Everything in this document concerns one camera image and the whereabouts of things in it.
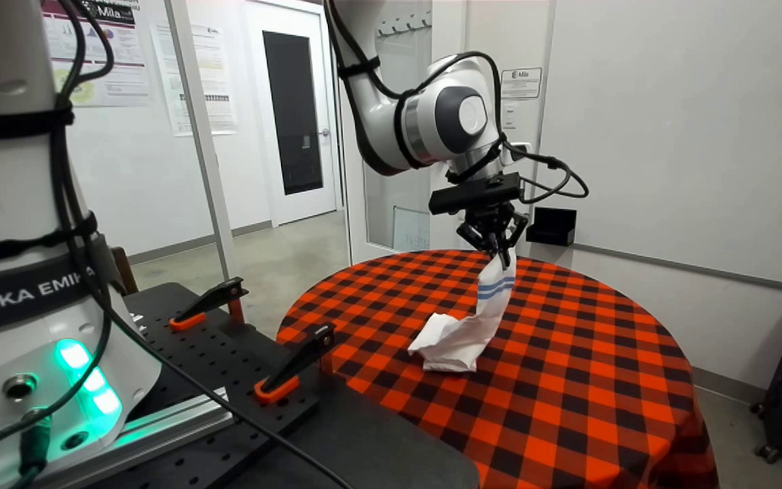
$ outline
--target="plaid tablecloth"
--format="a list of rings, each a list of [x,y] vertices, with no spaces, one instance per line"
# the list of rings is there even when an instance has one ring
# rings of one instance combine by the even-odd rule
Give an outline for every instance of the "plaid tablecloth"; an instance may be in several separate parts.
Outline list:
[[[627,297],[570,269],[521,258],[477,373],[423,373],[407,346],[431,314],[475,310],[484,263],[481,254],[441,250],[343,269],[287,310],[279,342],[333,323],[333,373],[465,451],[481,486],[718,486],[674,337]]]

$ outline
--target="white wall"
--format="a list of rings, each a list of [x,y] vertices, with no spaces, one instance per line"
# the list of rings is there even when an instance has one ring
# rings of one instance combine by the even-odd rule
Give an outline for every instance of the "white wall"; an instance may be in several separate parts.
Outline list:
[[[434,46],[441,35],[446,50],[477,46],[499,64],[544,60],[547,13],[548,0],[438,0]],[[431,235],[431,246],[456,246],[447,224],[434,224]],[[758,390],[768,387],[782,354],[782,291],[590,250],[529,250],[529,246],[521,250],[585,273],[644,305],[667,327],[696,367]]]
[[[222,28],[238,128],[214,136],[230,227],[270,221],[264,161],[255,157],[261,125],[246,70],[238,0],[191,0],[194,22]],[[164,0],[141,0],[139,30],[151,95],[147,107],[78,109],[70,156],[100,229],[111,246],[147,254],[213,235],[194,138],[170,132],[158,73],[151,24],[168,24]]]

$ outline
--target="white cloth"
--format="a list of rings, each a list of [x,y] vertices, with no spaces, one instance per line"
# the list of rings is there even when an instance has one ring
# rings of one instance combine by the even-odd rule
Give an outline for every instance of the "white cloth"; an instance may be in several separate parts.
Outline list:
[[[475,373],[477,357],[494,339],[502,314],[517,282],[517,250],[507,250],[510,263],[494,255],[477,276],[475,315],[456,320],[453,315],[431,314],[411,342],[411,357],[423,357],[423,371],[441,373]]]

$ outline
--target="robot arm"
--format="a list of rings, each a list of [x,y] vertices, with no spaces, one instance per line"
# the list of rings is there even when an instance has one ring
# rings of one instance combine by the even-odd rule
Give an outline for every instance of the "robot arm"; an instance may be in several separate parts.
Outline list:
[[[386,0],[325,0],[365,161],[386,176],[438,161],[450,161],[453,175],[472,168],[499,148],[484,69],[470,57],[447,60],[434,65],[426,85],[407,94],[388,90],[375,50],[384,5]],[[485,166],[477,175],[494,181],[499,172]]]

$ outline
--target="round table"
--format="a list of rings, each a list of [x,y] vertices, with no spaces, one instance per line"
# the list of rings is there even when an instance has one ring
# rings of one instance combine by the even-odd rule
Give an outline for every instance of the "round table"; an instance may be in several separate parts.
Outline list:
[[[718,486],[674,337],[632,300],[570,269],[519,258],[477,373],[423,373],[407,346],[431,314],[475,310],[485,261],[430,250],[343,269],[287,310],[279,342],[333,323],[331,371],[465,451],[481,486]]]

